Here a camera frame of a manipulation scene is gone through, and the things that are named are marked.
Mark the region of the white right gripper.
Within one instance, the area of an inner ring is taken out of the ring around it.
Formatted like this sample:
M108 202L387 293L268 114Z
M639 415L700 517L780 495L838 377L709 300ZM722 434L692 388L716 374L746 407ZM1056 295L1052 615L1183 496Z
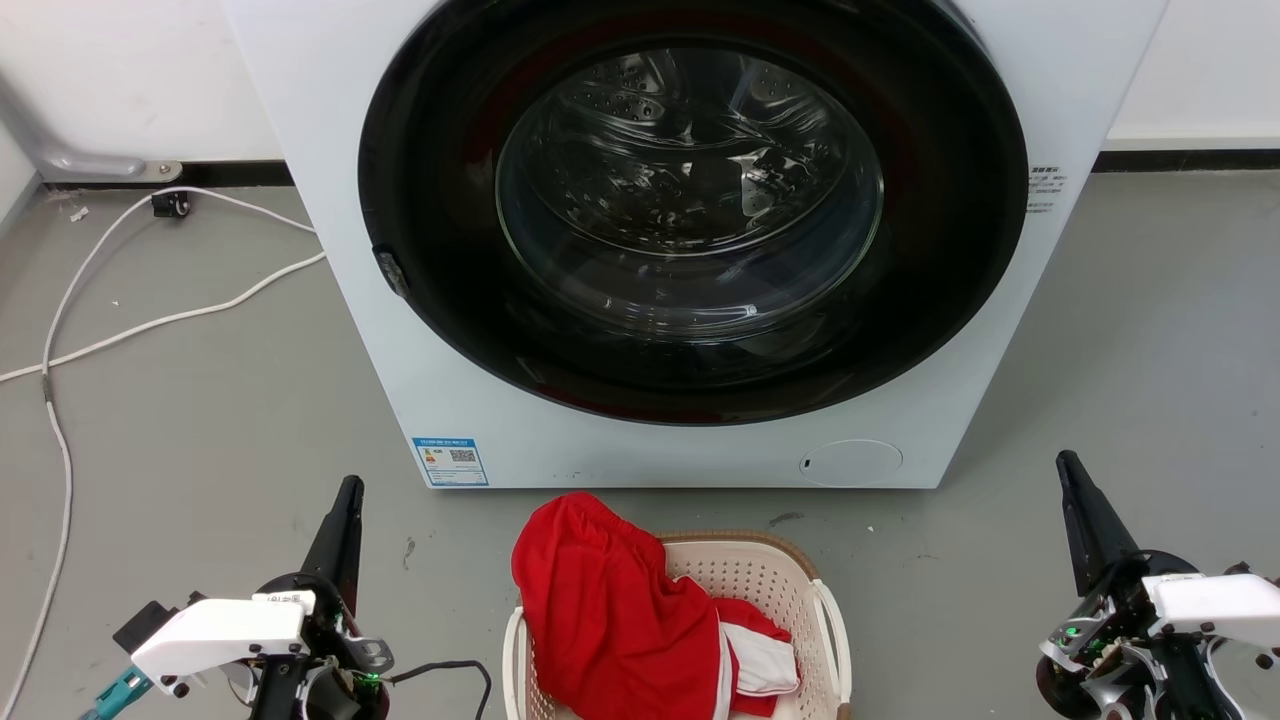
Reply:
M1277 667L1277 583L1244 562L1211 577L1140 550L1079 455L1056 456L1079 605L1042 642L1036 685L1066 719L1243 719L1215 657Z

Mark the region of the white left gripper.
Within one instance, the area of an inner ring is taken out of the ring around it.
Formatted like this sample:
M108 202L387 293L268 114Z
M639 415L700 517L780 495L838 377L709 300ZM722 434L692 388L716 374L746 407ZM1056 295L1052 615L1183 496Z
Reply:
M355 625L364 479L343 478L301 571L247 600L200 593L183 609L148 603L131 619L131 700L184 698L221 670L251 719L384 719L389 646Z

